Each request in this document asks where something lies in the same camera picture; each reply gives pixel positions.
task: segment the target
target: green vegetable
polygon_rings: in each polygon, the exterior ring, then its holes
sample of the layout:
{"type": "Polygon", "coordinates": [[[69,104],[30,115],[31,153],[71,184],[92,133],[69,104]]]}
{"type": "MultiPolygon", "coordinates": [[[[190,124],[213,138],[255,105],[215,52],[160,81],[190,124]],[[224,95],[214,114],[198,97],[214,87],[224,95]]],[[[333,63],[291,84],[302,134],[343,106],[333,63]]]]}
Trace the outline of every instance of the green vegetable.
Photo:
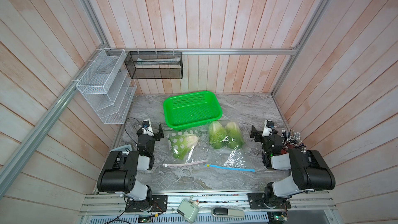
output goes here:
{"type": "Polygon", "coordinates": [[[226,130],[218,121],[213,121],[209,126],[209,143],[214,149],[220,149],[226,146],[228,138],[226,137],[226,130]]]}
{"type": "Polygon", "coordinates": [[[244,144],[244,139],[239,126],[235,122],[229,122],[226,124],[225,130],[229,137],[229,142],[226,147],[230,149],[240,149],[244,144]]]}
{"type": "Polygon", "coordinates": [[[175,137],[169,137],[168,140],[172,146],[174,158],[184,159],[185,155],[199,141],[199,137],[195,134],[187,133],[175,137]]]}

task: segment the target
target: mounting plate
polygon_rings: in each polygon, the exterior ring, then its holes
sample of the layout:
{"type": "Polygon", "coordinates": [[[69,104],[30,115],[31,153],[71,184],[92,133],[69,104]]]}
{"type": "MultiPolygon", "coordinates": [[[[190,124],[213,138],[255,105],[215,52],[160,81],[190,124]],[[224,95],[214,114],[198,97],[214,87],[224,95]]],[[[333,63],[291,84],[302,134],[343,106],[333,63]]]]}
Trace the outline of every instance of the mounting plate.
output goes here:
{"type": "MultiPolygon", "coordinates": [[[[152,196],[152,201],[153,203],[157,202],[157,204],[160,207],[157,207],[157,205],[155,204],[155,208],[153,209],[154,212],[166,212],[167,211],[167,195],[154,195],[152,196]]],[[[149,212],[152,211],[152,209],[150,208],[148,211],[142,211],[141,210],[142,206],[140,204],[140,202],[135,202],[135,201],[131,201],[130,199],[127,200],[127,205],[126,205],[126,213],[131,213],[131,212],[149,212]]]]}
{"type": "MultiPolygon", "coordinates": [[[[250,209],[270,209],[264,202],[263,194],[264,193],[248,193],[250,209]]],[[[289,201],[286,201],[286,208],[291,208],[289,201]]]]}

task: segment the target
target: plastic bag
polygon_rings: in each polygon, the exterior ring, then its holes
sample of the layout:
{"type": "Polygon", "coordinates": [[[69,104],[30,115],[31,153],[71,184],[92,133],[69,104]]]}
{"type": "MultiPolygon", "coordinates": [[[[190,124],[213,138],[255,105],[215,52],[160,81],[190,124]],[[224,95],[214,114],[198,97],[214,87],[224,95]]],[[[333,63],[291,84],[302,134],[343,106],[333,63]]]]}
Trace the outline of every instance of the plastic bag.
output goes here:
{"type": "Polygon", "coordinates": [[[254,172],[237,122],[213,121],[209,124],[208,167],[254,172]]]}
{"type": "Polygon", "coordinates": [[[206,126],[164,132],[169,144],[169,154],[163,166],[186,166],[207,162],[208,132],[206,126]]]}

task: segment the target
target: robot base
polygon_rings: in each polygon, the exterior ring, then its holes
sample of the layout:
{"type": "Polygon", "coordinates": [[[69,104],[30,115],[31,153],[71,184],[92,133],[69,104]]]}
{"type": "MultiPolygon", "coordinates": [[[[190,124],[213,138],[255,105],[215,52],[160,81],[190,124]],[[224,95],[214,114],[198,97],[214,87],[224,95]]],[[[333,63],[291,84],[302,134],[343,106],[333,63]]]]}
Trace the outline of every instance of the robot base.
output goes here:
{"type": "Polygon", "coordinates": [[[147,198],[145,200],[132,201],[130,198],[127,200],[126,213],[149,212],[152,211],[152,205],[154,205],[154,212],[165,212],[167,210],[167,195],[152,196],[152,191],[148,186],[147,198]]]}
{"type": "Polygon", "coordinates": [[[273,209],[284,207],[291,208],[288,198],[277,197],[273,194],[272,183],[267,184],[264,193],[249,193],[249,205],[250,209],[273,209]]]}

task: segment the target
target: green plastic basket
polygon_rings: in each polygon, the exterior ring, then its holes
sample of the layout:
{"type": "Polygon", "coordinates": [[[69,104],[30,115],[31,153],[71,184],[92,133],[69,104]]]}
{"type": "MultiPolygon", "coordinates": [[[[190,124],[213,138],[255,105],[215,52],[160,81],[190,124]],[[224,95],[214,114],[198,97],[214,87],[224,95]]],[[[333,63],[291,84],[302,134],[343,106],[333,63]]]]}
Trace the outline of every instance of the green plastic basket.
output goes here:
{"type": "Polygon", "coordinates": [[[216,95],[209,91],[167,98],[163,108],[166,124],[175,130],[201,126],[222,116],[216,95]]]}

